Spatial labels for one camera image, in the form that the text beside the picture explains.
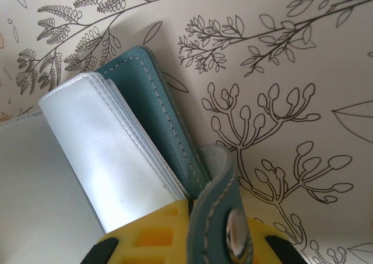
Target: yellow plastic object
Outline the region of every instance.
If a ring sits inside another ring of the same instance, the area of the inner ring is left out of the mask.
[[[252,264],[281,264],[265,237],[286,236],[275,228],[248,218],[254,245]],[[119,240],[108,264],[185,264],[187,262],[188,201],[176,201],[103,236]]]

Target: printed paper background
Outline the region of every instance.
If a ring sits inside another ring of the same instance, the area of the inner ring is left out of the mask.
[[[373,0],[1,0],[0,121],[150,47],[246,213],[309,263],[373,263]]]

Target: teal leather wallet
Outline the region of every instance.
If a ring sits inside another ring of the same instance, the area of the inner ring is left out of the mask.
[[[178,179],[196,199],[210,180],[153,53],[134,47],[97,69],[111,79]]]

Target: white stitching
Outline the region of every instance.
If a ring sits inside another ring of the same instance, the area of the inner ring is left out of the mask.
[[[210,263],[209,258],[206,256],[207,248],[209,246],[209,241],[208,241],[208,238],[207,238],[207,232],[209,231],[210,219],[214,215],[214,211],[215,211],[215,208],[217,207],[217,205],[219,205],[221,200],[227,195],[227,193],[228,193],[230,187],[232,186],[232,183],[233,183],[234,180],[235,180],[235,168],[233,168],[233,175],[232,175],[231,179],[229,180],[227,186],[224,188],[222,193],[218,196],[216,201],[212,204],[211,209],[209,211],[209,214],[207,215],[207,219],[206,219],[206,223],[205,223],[205,230],[203,231],[203,252],[202,252],[202,257],[203,257],[203,260],[205,261],[205,264]]]
[[[183,155],[184,155],[184,157],[185,157],[185,159],[186,159],[186,162],[188,162],[189,167],[191,168],[191,170],[192,170],[192,172],[193,172],[193,175],[194,175],[194,177],[195,177],[195,179],[196,179],[196,181],[197,181],[199,187],[200,187],[201,189],[203,189],[203,187],[201,186],[201,184],[200,184],[200,182],[199,182],[199,179],[198,179],[198,177],[197,177],[197,175],[196,175],[196,173],[195,173],[195,171],[194,171],[194,169],[193,169],[193,167],[192,167],[192,164],[191,164],[191,162],[189,161],[189,158],[188,158],[187,154],[185,153],[185,149],[183,148],[182,143],[181,143],[181,141],[179,140],[179,137],[178,137],[178,135],[177,135],[177,133],[176,133],[175,127],[172,125],[172,123],[171,123],[171,119],[170,119],[170,117],[168,116],[168,113],[167,113],[166,109],[164,108],[164,104],[162,103],[161,98],[160,98],[160,95],[159,95],[158,92],[157,92],[157,88],[155,87],[155,85],[154,85],[154,83],[153,83],[153,79],[152,79],[152,77],[150,76],[150,73],[149,73],[149,71],[146,69],[145,64],[142,62],[142,60],[141,60],[140,58],[137,58],[137,57],[129,57],[129,58],[127,58],[127,59],[124,59],[122,62],[116,64],[114,67],[110,68],[109,70],[103,72],[103,74],[105,74],[105,73],[107,73],[107,72],[110,72],[111,70],[114,70],[116,67],[122,65],[124,62],[126,62],[126,61],[128,61],[128,60],[131,60],[131,59],[136,59],[136,60],[138,60],[138,61],[141,63],[141,65],[144,67],[144,71],[147,73],[147,77],[149,78],[149,80],[150,80],[151,83],[152,83],[152,86],[153,86],[153,88],[154,88],[154,91],[155,91],[155,93],[156,93],[156,96],[158,97],[158,101],[159,101],[159,103],[161,104],[162,109],[163,109],[163,111],[164,111],[164,113],[165,113],[165,115],[166,115],[166,117],[167,117],[167,119],[168,119],[168,123],[170,124],[170,126],[171,126],[171,128],[172,128],[172,130],[173,130],[173,132],[174,132],[174,134],[175,134],[176,140],[177,140],[177,142],[179,143],[180,148],[182,149],[182,153],[183,153]]]

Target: metal snap fastener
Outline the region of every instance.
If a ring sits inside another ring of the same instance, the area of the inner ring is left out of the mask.
[[[233,263],[251,263],[251,236],[246,216],[240,209],[233,209],[228,215],[226,240],[229,256]]]

